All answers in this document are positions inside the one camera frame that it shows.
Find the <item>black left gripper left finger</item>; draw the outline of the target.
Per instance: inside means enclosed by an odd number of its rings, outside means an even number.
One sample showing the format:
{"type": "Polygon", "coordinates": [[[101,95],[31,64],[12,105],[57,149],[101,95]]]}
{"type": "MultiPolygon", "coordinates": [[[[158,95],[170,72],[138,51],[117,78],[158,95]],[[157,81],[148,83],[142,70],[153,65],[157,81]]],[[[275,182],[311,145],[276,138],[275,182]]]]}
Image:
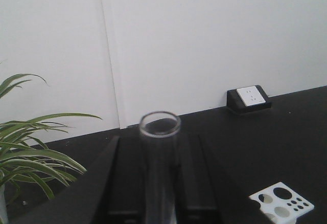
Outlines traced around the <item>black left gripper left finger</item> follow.
{"type": "Polygon", "coordinates": [[[88,171],[15,223],[142,223],[141,142],[113,137],[88,171]]]}

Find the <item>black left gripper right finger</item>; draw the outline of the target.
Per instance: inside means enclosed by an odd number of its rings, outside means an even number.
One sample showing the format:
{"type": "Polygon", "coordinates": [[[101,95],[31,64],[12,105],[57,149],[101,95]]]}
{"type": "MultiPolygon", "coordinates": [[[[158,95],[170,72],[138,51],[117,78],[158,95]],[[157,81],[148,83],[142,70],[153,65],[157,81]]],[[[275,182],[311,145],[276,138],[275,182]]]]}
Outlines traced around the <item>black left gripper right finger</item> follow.
{"type": "Polygon", "coordinates": [[[257,202],[233,182],[199,135],[178,138],[177,223],[268,223],[257,202]]]}

